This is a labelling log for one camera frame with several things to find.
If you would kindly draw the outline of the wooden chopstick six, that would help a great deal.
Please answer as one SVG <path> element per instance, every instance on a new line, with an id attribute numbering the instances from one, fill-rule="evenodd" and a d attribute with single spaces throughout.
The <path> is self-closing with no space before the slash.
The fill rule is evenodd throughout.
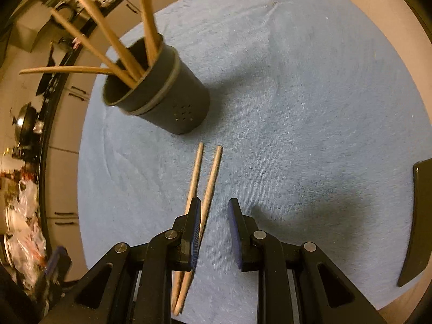
<path id="1" fill-rule="evenodd" d="M 201 163 L 202 163 L 202 157 L 204 152 L 204 144 L 200 142 L 198 144 L 197 152 L 195 155 L 195 162 L 193 166 L 193 172 L 190 180 L 189 190 L 187 193 L 187 201 L 184 208 L 184 213 L 188 214 L 190 209 L 191 200 L 196 196 L 197 188 L 198 188 L 198 181 L 199 181 L 199 175 L 201 171 Z M 171 291 L 171 312 L 174 313 L 174 310 L 177 305 L 177 301 L 179 298 L 179 293 L 182 287 L 182 282 L 184 278 L 184 271 L 176 271 L 173 275 L 173 284 L 172 284 L 172 291 Z"/>

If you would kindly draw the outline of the wooden chopstick seven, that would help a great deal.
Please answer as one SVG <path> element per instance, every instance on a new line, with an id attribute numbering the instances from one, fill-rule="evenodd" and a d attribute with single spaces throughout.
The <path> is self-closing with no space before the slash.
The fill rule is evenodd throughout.
<path id="1" fill-rule="evenodd" d="M 204 236 L 204 231 L 207 223 L 207 218 L 210 212 L 210 205 L 212 203 L 212 197 L 215 191 L 215 184 L 217 181 L 217 174 L 220 167 L 220 161 L 222 158 L 222 146 L 218 146 L 216 148 L 215 156 L 212 162 L 212 167 L 210 170 L 210 176 L 207 182 L 207 187 L 204 193 L 204 202 L 201 204 L 201 224 L 200 224 L 200 234 L 199 234 L 199 246 L 201 245 L 202 238 Z M 187 297 L 187 293 L 189 291 L 190 285 L 193 281 L 194 271 L 185 272 L 184 278 L 182 282 L 182 287 L 179 293 L 179 298 L 177 301 L 176 308 L 174 313 L 175 316 L 178 316 L 184 307 L 184 302 Z"/>

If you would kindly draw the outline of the wooden chopstick five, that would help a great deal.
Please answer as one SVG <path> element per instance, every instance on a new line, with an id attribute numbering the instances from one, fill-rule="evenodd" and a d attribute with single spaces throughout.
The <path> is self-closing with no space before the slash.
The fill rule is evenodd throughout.
<path id="1" fill-rule="evenodd" d="M 108 22 L 103 17 L 103 14 L 92 0 L 79 0 L 83 5 L 84 9 L 92 17 L 94 22 L 102 30 L 103 34 L 110 42 L 111 46 L 117 52 L 121 62 L 125 66 L 129 75 L 135 81 L 139 81 L 144 75 L 144 69 L 136 61 L 135 57 L 129 52 L 129 50 L 121 43 L 119 38 L 113 32 Z"/>

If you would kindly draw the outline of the wooden chopstick two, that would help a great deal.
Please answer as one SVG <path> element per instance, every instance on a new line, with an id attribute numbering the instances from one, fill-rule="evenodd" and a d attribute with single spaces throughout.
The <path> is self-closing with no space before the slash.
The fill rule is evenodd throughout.
<path id="1" fill-rule="evenodd" d="M 52 74 L 84 73 L 84 74 L 114 75 L 114 72 L 109 68 L 87 67 L 87 66 L 36 67 L 36 68 L 22 69 L 19 71 L 20 75 L 37 74 L 37 73 L 52 73 Z"/>

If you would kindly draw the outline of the wooden chopstick one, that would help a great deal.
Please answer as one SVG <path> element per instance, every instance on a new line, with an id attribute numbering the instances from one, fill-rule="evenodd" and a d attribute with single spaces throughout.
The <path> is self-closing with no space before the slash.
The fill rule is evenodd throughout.
<path id="1" fill-rule="evenodd" d="M 108 66 L 108 68 L 115 74 L 123 83 L 128 85 L 131 89 L 136 86 L 136 81 L 124 70 L 114 64 L 105 54 L 102 54 L 96 47 L 94 47 L 89 39 L 80 32 L 79 29 L 75 28 L 69 23 L 64 17 L 62 17 L 55 9 L 50 8 L 50 14 L 54 19 L 61 24 L 65 30 L 67 30 L 72 36 L 78 38 L 80 43 L 86 47 L 91 53 L 98 57 L 101 62 Z"/>

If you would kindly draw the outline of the wooden chopstick eight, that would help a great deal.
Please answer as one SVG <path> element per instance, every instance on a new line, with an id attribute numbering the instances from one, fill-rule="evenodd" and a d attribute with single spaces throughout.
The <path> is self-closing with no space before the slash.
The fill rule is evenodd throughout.
<path id="1" fill-rule="evenodd" d="M 160 35 L 158 34 L 154 20 L 152 0 L 139 0 L 141 5 L 141 19 L 144 24 L 144 43 L 146 47 L 147 61 L 150 67 L 157 60 L 160 49 Z"/>

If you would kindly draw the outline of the wooden chopstick nine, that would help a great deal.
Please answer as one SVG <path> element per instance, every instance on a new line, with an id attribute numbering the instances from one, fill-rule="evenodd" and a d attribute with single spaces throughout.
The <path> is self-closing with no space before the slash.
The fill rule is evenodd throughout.
<path id="1" fill-rule="evenodd" d="M 152 0 L 142 0 L 145 19 L 146 40 L 148 41 L 147 50 L 149 51 L 149 61 L 154 64 L 160 49 L 160 35 L 157 31 Z"/>

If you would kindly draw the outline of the white plastic bag counter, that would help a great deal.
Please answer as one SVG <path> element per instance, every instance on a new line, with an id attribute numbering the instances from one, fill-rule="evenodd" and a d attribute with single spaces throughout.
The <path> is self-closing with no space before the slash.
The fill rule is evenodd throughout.
<path id="1" fill-rule="evenodd" d="M 1 265 L 30 293 L 45 270 L 46 258 L 38 186 L 31 180 L 20 180 L 1 197 Z"/>

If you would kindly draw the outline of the black chopstick holder cup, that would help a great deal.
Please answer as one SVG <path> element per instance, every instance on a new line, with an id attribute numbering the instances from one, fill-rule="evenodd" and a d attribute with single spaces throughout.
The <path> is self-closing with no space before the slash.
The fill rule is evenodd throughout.
<path id="1" fill-rule="evenodd" d="M 109 75 L 103 86 L 103 102 L 175 135 L 198 127 L 209 112 L 210 93 L 181 60 L 177 49 L 161 44 L 151 67 L 144 38 L 128 50 L 146 70 L 144 77 L 131 88 L 115 75 Z"/>

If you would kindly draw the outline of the blue towel table cover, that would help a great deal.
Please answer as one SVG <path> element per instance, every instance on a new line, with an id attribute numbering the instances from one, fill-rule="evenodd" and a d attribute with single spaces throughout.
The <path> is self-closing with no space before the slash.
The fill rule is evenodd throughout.
<path id="1" fill-rule="evenodd" d="M 412 167 L 431 157 L 431 123 L 378 27 L 349 0 L 180 0 L 157 24 L 210 109 L 172 135 L 105 105 L 106 79 L 95 79 L 77 180 L 86 264 L 172 226 L 203 143 L 201 187 L 218 146 L 222 159 L 182 320 L 255 322 L 257 276 L 231 245 L 233 197 L 281 241 L 316 243 L 375 307 L 403 294 Z"/>

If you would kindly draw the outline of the steel pot with lid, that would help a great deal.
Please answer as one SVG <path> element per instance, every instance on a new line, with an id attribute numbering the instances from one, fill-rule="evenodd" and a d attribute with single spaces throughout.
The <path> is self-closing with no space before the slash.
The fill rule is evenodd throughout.
<path id="1" fill-rule="evenodd" d="M 13 117 L 15 128 L 15 142 L 20 146 L 27 146 L 42 134 L 44 122 L 39 119 L 39 113 L 29 102 L 21 109 L 17 117 Z"/>

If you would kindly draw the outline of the black phone on table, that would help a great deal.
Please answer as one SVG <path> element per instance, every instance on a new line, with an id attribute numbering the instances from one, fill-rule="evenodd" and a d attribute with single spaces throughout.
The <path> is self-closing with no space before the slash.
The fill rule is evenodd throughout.
<path id="1" fill-rule="evenodd" d="M 431 257 L 431 159 L 413 165 L 413 183 L 411 233 L 398 287 L 422 273 Z"/>

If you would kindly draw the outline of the black wok pan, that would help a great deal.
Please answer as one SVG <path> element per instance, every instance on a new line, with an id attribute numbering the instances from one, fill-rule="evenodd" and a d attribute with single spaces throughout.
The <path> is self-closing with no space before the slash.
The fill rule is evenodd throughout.
<path id="1" fill-rule="evenodd" d="M 54 52 L 54 45 L 53 45 L 53 42 L 51 42 L 47 67 L 55 67 L 56 66 L 56 63 L 55 63 L 54 58 L 53 58 L 53 52 Z M 52 76 L 53 76 L 52 73 L 43 73 L 42 74 L 41 80 L 39 82 L 39 85 L 38 85 L 37 91 L 36 91 L 37 96 L 43 95 L 45 93 L 45 91 L 49 87 L 50 80 L 51 80 Z"/>

